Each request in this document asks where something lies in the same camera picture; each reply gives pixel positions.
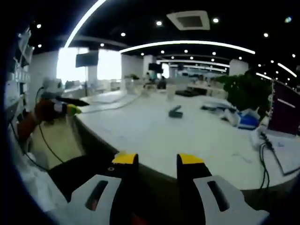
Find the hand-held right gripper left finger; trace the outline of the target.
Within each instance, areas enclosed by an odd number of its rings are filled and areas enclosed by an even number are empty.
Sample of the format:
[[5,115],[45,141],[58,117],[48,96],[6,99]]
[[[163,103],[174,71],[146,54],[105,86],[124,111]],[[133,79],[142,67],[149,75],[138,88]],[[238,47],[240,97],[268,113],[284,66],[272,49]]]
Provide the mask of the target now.
[[138,154],[118,153],[105,173],[82,184],[69,203],[47,215],[56,225],[132,224],[138,165]]

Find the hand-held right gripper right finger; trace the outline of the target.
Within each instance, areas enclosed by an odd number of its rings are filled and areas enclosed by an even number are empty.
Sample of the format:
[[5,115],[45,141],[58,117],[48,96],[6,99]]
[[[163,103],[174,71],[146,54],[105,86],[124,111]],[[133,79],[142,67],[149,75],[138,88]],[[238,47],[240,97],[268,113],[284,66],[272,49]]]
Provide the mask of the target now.
[[204,161],[194,155],[177,155],[177,182],[189,225],[260,225],[269,215],[250,207],[238,188],[211,175]]

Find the person's left hand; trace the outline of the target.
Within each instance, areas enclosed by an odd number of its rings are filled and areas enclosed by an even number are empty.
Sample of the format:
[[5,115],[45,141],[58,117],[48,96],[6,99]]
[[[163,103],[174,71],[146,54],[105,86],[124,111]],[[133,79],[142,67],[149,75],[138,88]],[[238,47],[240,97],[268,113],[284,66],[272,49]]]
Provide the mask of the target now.
[[40,99],[32,113],[37,124],[65,116],[62,112],[55,111],[54,105],[54,102],[51,100]]

